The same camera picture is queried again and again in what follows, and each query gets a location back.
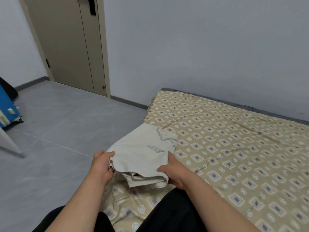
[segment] forearm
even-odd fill
[[[184,178],[184,188],[210,232],[258,232],[247,218],[194,173]]]
[[[101,177],[95,172],[89,172],[46,231],[93,231],[104,189]]]

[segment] hand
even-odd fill
[[[184,190],[184,178],[193,174],[193,172],[180,163],[171,152],[168,152],[168,164],[160,166],[157,171],[166,173],[169,177],[168,183],[175,185],[181,190]]]
[[[113,178],[113,172],[109,170],[109,158],[114,156],[115,152],[106,152],[101,150],[97,152],[93,159],[89,173],[102,177],[102,183],[106,186],[107,183]]]

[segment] gray mattress edge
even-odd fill
[[[188,92],[185,92],[185,91],[171,89],[171,88],[162,88],[161,90],[170,91],[170,92],[181,92],[181,93],[186,93],[186,94],[192,94],[192,95],[207,98],[207,99],[210,99],[210,100],[213,100],[213,101],[216,101],[216,102],[221,102],[221,103],[230,105],[232,107],[245,109],[247,111],[252,111],[252,112],[256,112],[256,113],[260,113],[260,114],[264,114],[264,115],[268,115],[268,116],[272,116],[272,117],[276,117],[276,118],[281,118],[281,119],[285,119],[285,120],[295,121],[297,123],[301,123],[301,124],[304,124],[304,125],[309,125],[309,121],[294,119],[294,118],[287,117],[287,116],[281,116],[281,115],[271,113],[271,112],[268,112],[268,111],[256,109],[254,107],[249,107],[249,106],[244,106],[244,105],[240,105],[240,104],[236,104],[236,103],[231,103],[231,102],[223,101],[223,100],[216,99],[216,98],[210,98],[210,97],[200,95],[200,94],[188,93]]]

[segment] person's left arm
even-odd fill
[[[47,232],[93,231],[106,184],[112,179],[109,158],[115,152],[99,151],[92,160],[91,169],[75,194],[59,213]]]

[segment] wall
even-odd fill
[[[104,9],[112,95],[148,105],[170,87],[309,120],[309,0],[104,0]]]
[[[0,0],[0,76],[13,87],[47,76],[18,0]]]

